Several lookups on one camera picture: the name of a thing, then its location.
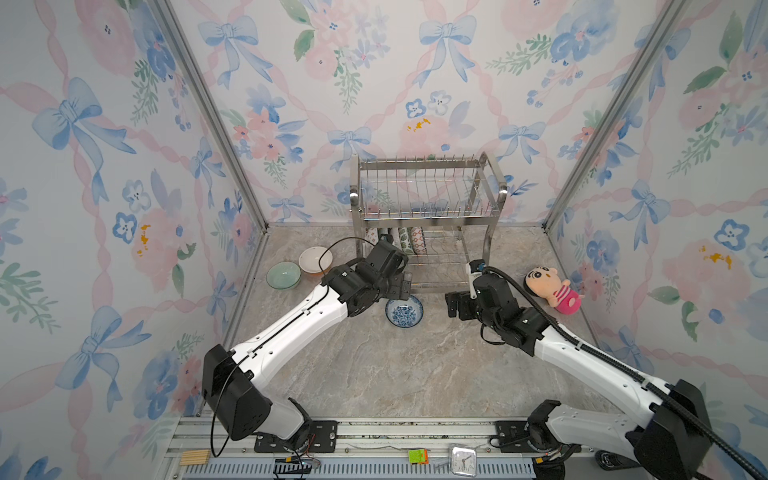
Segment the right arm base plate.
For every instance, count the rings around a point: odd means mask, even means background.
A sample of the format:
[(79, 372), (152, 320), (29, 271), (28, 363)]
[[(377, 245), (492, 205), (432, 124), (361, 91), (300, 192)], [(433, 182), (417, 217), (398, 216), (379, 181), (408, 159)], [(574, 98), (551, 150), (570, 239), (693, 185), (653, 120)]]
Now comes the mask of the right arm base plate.
[(494, 426), (496, 433), (489, 443), (502, 453), (555, 455), (571, 447), (559, 442), (543, 423), (530, 425), (526, 420), (500, 420)]

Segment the green leaf pattern bowl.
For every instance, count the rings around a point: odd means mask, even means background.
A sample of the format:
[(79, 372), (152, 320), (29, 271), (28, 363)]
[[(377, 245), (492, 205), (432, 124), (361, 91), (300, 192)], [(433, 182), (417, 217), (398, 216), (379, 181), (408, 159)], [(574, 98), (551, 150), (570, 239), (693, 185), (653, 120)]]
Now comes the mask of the green leaf pattern bowl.
[(406, 255), (413, 255), (414, 254), (414, 250), (413, 250), (412, 243), (411, 243), (411, 240), (410, 240), (409, 231), (408, 231), (408, 229), (406, 227), (400, 227), (398, 229), (398, 238), (399, 238), (399, 241), (400, 241), (401, 250)]

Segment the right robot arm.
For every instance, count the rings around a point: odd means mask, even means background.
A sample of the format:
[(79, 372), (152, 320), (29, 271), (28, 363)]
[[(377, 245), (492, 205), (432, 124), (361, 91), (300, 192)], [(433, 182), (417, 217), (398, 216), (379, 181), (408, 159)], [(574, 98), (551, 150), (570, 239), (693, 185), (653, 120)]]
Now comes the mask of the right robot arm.
[(465, 292), (446, 294), (449, 317), (477, 320), (517, 348), (554, 365), (610, 401), (614, 415), (544, 400), (526, 420), (520, 441), (540, 452), (589, 446), (630, 460), (656, 479), (698, 479), (712, 446), (701, 392), (680, 380), (671, 385), (584, 342), (538, 303), (519, 305), (519, 284), (492, 269)]

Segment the green white patterned bowl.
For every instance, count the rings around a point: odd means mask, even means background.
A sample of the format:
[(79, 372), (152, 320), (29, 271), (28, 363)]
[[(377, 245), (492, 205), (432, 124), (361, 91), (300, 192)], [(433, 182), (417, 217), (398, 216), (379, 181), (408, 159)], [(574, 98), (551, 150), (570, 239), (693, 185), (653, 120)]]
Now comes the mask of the green white patterned bowl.
[(379, 240), (379, 234), (377, 228), (367, 228), (366, 229), (366, 239), (370, 241), (372, 244), (376, 244)]

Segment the white orange bowl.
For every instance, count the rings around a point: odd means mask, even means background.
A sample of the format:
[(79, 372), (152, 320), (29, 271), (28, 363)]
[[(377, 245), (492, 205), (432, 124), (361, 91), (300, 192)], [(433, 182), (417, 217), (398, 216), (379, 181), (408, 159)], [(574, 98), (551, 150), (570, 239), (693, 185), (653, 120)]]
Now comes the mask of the white orange bowl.
[(312, 246), (304, 250), (298, 259), (300, 269), (309, 275), (327, 273), (333, 263), (333, 254), (327, 247)]

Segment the blue white patterned bowl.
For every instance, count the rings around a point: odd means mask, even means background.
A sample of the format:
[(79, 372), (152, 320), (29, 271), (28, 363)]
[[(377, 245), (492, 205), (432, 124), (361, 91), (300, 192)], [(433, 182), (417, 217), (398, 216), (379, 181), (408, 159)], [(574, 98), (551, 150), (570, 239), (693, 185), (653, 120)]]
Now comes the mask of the blue white patterned bowl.
[(398, 328), (412, 328), (423, 320), (424, 307), (416, 296), (408, 300), (389, 300), (385, 305), (385, 316)]

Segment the blue mesh pattern bowl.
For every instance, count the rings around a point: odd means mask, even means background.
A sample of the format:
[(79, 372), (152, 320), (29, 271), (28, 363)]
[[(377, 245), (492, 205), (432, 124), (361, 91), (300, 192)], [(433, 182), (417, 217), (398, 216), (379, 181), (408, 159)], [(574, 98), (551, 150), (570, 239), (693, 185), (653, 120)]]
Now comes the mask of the blue mesh pattern bowl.
[(414, 253), (416, 255), (427, 255), (423, 229), (421, 227), (412, 227), (410, 229), (410, 237)]

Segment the stainless steel dish rack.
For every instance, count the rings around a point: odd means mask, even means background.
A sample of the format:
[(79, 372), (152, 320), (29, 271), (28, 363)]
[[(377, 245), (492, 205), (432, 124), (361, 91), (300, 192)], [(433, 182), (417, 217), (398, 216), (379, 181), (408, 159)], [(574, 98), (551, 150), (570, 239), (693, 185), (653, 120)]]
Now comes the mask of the stainless steel dish rack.
[(357, 236), (367, 228), (421, 227), (427, 255), (408, 255), (415, 293), (447, 293), (468, 286), (466, 265), (473, 260), (466, 234), (484, 230), (480, 259), (490, 260), (493, 235), (509, 182), (498, 160), (472, 156), (363, 159), (349, 167), (350, 210)]

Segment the pale green bowl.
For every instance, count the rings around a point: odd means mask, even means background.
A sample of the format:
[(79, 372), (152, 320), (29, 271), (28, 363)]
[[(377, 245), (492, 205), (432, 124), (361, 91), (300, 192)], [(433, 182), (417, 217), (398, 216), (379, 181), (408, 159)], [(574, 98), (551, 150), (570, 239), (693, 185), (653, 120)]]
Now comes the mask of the pale green bowl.
[(287, 290), (294, 288), (301, 280), (302, 270), (290, 261), (280, 262), (272, 266), (267, 274), (267, 284), (275, 290)]

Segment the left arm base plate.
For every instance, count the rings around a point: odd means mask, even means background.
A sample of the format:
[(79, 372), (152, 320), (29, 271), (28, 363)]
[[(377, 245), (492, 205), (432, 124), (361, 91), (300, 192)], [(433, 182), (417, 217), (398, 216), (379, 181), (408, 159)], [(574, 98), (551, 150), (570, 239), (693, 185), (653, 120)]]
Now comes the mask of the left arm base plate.
[(338, 427), (339, 422), (335, 420), (312, 420), (288, 440), (258, 432), (254, 451), (256, 453), (334, 453), (338, 440)]

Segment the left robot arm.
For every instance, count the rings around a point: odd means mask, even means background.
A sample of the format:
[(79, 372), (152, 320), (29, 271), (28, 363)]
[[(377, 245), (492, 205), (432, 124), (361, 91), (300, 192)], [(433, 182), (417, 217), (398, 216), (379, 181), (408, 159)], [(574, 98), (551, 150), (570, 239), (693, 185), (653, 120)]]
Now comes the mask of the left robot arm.
[(308, 442), (313, 420), (298, 402), (271, 398), (267, 387), (315, 338), (381, 299), (410, 296), (408, 256), (383, 233), (366, 257), (331, 268), (308, 296), (262, 333), (204, 357), (202, 396), (233, 441), (271, 435), (295, 450)]

